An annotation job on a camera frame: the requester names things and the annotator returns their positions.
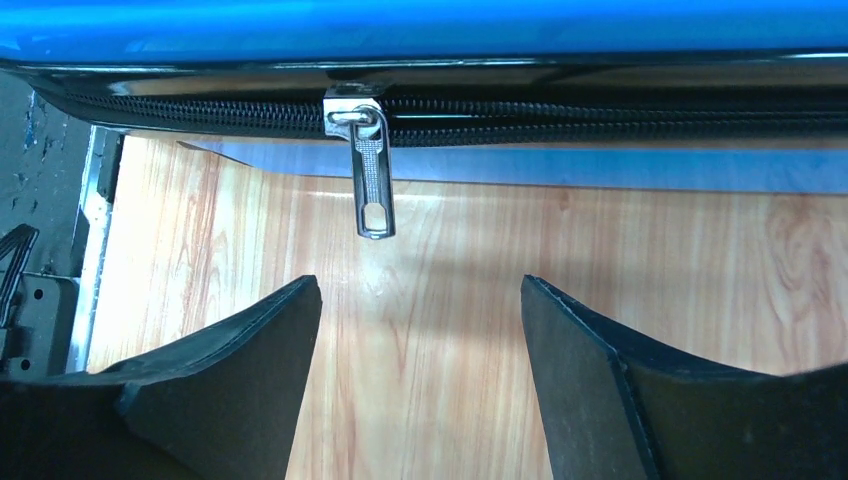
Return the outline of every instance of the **zipper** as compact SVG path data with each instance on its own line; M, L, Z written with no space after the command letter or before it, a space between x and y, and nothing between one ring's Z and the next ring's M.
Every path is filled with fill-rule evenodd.
M324 101L187 100L67 95L44 97L82 118L139 128L291 139L326 139ZM663 141L848 133L848 95L695 102L485 101L394 96L375 101L395 147L498 143Z
M357 233L371 240L395 234L389 122L376 98L382 91L348 84L324 97L324 134L350 143ZM369 205L374 205L369 212Z
M504 98L465 90L446 98L443 92L399 94L350 83L329 89L321 101L43 96L68 113L112 125L343 139L350 144L357 232L374 240L396 232L392 147L848 134L848 91L643 93L599 91L556 98L541 92L534 99L532 92ZM369 213L371 207L376 212Z

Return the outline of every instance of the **black zipper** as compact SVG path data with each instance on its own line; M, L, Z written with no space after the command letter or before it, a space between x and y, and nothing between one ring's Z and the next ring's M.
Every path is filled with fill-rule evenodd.
M605 95L550 101L385 95L378 101L396 147L499 143L660 141L793 137L848 133L848 96ZM217 100L141 96L47 99L83 118L115 124L219 135L326 139L321 101Z

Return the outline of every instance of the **zipper teeth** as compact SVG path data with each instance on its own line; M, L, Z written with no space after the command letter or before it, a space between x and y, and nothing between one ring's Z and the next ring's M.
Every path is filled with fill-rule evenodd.
M821 116L848 112L848 106L828 102L811 108L809 103L797 106L787 104L772 108L750 109L740 106L732 109L692 109L692 108L642 108L622 107L586 107L559 103L517 102L517 101L464 101L433 100L419 97L402 97L381 101L391 114L392 111L417 111L442 114L474 115L480 117L525 117L587 120L593 122L660 121L660 120L698 120L698 119L738 119L738 118L774 118L792 116Z
M163 122L175 130L228 131L253 136L324 139L319 102L170 100L150 97L87 96L69 99L89 107ZM829 134L848 131L848 108L841 102L811 106L775 105L750 109L587 107L514 101L380 99L394 125L390 141L398 147L460 146L588 140L662 140L707 137L757 137ZM404 113L465 115L472 125L444 128L393 121Z
M517 125L494 128L401 130L397 146L447 147L562 141L686 140L826 135L848 132L848 115L822 119L611 122Z

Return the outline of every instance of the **metal zipper pull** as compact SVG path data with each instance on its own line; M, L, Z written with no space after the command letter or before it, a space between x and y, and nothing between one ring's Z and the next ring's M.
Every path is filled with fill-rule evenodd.
M330 89L324 97L324 133L350 142L356 229L372 240L395 234L389 126L373 87L354 84ZM371 210L375 204L380 210Z

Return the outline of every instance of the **wood grain laminate floor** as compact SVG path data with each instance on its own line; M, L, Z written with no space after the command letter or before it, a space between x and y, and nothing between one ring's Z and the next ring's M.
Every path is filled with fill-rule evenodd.
M128 138L90 370L316 274L288 478L534 479L525 273L732 365L848 359L846 198L397 182L398 235L373 242L351 188Z

